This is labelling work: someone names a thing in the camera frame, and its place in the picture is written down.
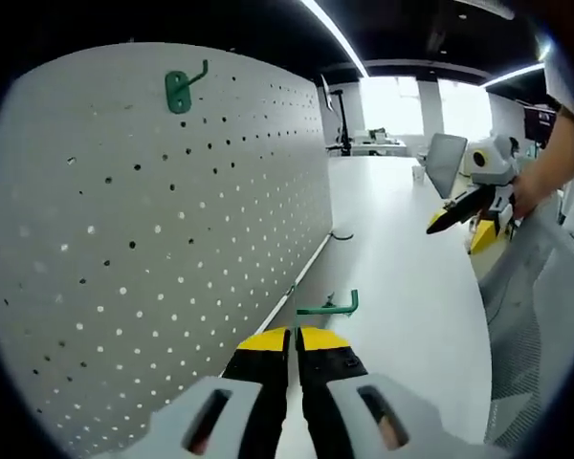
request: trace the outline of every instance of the monitor screen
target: monitor screen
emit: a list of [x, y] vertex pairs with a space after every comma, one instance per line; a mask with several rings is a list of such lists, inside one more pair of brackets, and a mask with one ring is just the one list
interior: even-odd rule
[[332, 107], [332, 96], [329, 93], [329, 86], [327, 85], [327, 81], [325, 81], [325, 76], [321, 75], [321, 83], [323, 85], [323, 93], [325, 94], [325, 103], [327, 104], [327, 109], [330, 112], [334, 111], [334, 107]]
[[556, 113], [537, 107], [523, 107], [525, 109], [525, 138], [546, 147], [555, 125]]

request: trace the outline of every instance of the white pegboard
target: white pegboard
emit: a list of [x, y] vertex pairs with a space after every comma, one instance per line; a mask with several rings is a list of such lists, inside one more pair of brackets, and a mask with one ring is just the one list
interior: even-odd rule
[[[170, 113], [164, 77], [209, 73]], [[74, 455], [218, 374], [331, 229], [315, 86], [176, 44], [64, 56], [0, 112], [0, 351]]]

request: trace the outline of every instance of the ceiling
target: ceiling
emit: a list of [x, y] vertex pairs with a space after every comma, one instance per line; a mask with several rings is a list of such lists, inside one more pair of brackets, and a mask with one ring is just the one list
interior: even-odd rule
[[[373, 61], [366, 64], [373, 76], [444, 77], [478, 84], [537, 60], [538, 43], [523, 17], [508, 21], [453, 0], [318, 3], [360, 58]], [[330, 84], [359, 77], [334, 37], [299, 0], [205, 0], [183, 5], [110, 10], [66, 3], [30, 9], [20, 15], [25, 21], [11, 29], [25, 36], [16, 48], [14, 70], [22, 73], [92, 46], [165, 41], [248, 55], [315, 81], [323, 72]], [[395, 66], [387, 63], [391, 59], [407, 61]], [[452, 66], [439, 68], [438, 63]], [[532, 103], [546, 101], [541, 73], [492, 91]]]

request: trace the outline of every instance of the window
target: window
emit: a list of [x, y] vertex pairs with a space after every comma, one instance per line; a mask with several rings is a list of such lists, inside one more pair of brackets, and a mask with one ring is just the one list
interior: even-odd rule
[[360, 80], [365, 129], [384, 127], [389, 135], [423, 135], [419, 86], [413, 76]]
[[489, 137], [493, 128], [489, 94], [472, 84], [439, 79], [445, 134], [475, 141]]

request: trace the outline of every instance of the desk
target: desk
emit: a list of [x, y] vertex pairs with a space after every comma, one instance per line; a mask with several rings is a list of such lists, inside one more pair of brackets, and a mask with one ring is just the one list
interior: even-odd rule
[[[360, 308], [352, 317], [310, 320], [326, 320], [316, 325], [348, 339], [368, 372], [388, 375], [434, 404], [449, 433], [482, 443], [491, 401], [483, 304], [459, 231], [425, 234], [442, 200], [427, 177], [422, 185], [412, 182], [414, 164], [330, 159], [334, 231], [355, 237], [330, 240], [292, 299], [300, 307], [319, 305], [335, 291], [335, 303], [348, 304], [348, 292], [358, 289]], [[293, 323], [287, 317], [293, 309], [284, 310], [271, 328]], [[296, 379], [276, 457], [315, 457]]]
[[[341, 146], [339, 143], [327, 145], [325, 148], [335, 148]], [[369, 151], [378, 151], [382, 156], [407, 157], [408, 147], [405, 143], [351, 143], [352, 156], [368, 156]]]

